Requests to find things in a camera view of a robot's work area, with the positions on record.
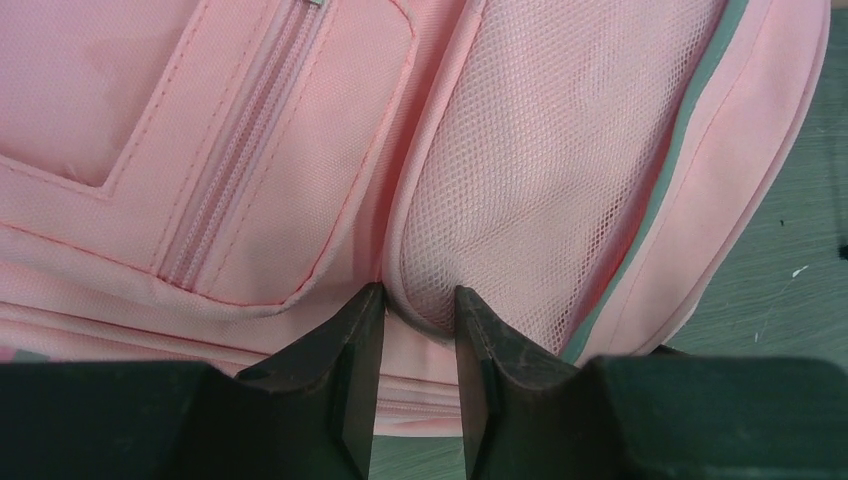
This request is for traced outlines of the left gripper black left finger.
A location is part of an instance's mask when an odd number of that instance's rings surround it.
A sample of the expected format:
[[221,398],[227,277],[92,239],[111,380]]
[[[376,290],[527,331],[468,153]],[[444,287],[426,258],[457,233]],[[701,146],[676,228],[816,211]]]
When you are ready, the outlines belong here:
[[1,368],[5,479],[364,479],[384,288],[235,376],[195,361]]

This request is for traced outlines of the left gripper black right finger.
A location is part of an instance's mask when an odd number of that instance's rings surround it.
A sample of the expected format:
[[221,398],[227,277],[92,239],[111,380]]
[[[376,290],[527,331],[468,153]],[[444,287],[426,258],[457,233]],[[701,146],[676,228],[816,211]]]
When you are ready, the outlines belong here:
[[667,347],[568,364],[454,293],[470,479],[843,479],[847,375]]

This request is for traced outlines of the pink student backpack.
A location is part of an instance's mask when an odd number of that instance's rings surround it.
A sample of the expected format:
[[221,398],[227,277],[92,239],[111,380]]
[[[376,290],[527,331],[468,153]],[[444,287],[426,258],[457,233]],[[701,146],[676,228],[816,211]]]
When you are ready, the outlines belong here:
[[456,436],[453,292],[583,364],[693,315],[827,1],[5,1],[1,359],[235,373],[388,295],[376,431]]

